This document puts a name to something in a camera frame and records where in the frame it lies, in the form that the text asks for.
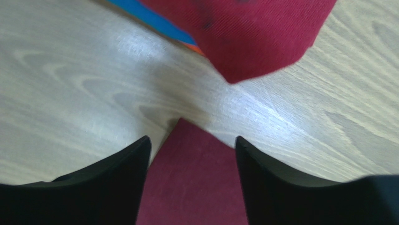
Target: red fabric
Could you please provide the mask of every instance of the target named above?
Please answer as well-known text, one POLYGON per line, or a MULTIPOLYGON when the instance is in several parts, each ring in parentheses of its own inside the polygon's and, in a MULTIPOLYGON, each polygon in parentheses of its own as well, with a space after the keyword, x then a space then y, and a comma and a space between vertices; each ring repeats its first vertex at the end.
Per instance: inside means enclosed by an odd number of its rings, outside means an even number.
POLYGON ((137 225, 248 225, 235 151, 180 119, 148 170, 137 225))
POLYGON ((191 34, 230 83, 298 61, 336 0, 140 0, 191 34))

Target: wood grain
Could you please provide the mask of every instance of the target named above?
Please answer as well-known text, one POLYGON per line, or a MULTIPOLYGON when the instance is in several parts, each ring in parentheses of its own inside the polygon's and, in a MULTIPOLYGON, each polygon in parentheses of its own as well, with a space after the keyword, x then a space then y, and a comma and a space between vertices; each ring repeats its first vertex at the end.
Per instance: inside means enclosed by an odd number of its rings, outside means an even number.
POLYGON ((104 0, 0 6, 2 183, 51 180, 143 135, 157 150, 181 116, 328 179, 399 173, 397 0, 338 1, 298 63, 233 86, 104 0))

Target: red towel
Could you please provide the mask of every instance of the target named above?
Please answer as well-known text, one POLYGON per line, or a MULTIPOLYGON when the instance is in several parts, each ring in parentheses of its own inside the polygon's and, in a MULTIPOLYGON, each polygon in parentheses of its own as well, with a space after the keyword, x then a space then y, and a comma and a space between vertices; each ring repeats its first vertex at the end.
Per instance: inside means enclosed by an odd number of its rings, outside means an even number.
POLYGON ((149 168, 137 225, 248 225, 235 151, 180 119, 149 168))
POLYGON ((230 83, 298 61, 336 0, 140 0, 187 31, 230 83))

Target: blue fabric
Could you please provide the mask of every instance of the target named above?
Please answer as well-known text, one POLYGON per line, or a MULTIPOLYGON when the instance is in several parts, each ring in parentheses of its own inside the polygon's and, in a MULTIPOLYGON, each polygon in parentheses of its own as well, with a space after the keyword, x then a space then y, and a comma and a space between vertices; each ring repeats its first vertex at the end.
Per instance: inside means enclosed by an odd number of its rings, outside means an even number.
POLYGON ((153 12, 152 10, 148 9, 137 0, 109 0, 109 1, 121 7, 128 13, 133 14, 135 17, 147 23, 148 25, 150 25, 160 33, 170 38, 182 41, 184 43, 196 45, 195 41, 189 34, 177 28, 175 25, 167 21, 165 18, 153 12))

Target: dark stain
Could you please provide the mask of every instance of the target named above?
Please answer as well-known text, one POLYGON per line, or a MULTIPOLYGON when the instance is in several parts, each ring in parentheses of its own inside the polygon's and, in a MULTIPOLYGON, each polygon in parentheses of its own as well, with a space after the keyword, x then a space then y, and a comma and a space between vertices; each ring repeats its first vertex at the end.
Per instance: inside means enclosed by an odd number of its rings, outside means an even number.
POLYGON ((214 23, 214 17, 212 15, 212 11, 205 2, 205 0, 191 0, 193 4, 199 11, 201 18, 203 19, 202 29, 207 30, 210 29, 214 23))

